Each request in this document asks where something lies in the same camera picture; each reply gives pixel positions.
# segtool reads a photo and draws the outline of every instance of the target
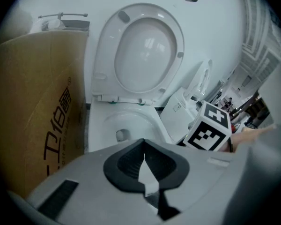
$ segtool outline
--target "cardboard box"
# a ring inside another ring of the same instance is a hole
[[[0,45],[0,172],[24,198],[84,153],[86,40],[49,31]]]

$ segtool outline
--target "toilet seat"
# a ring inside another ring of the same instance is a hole
[[[92,94],[98,101],[151,105],[166,91],[184,55],[175,18],[153,4],[133,4],[105,24],[97,47]]]

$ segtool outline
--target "white toilet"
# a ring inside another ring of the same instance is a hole
[[[107,21],[92,74],[90,152],[140,138],[171,143],[154,103],[183,55],[180,26],[161,7],[129,5]]]

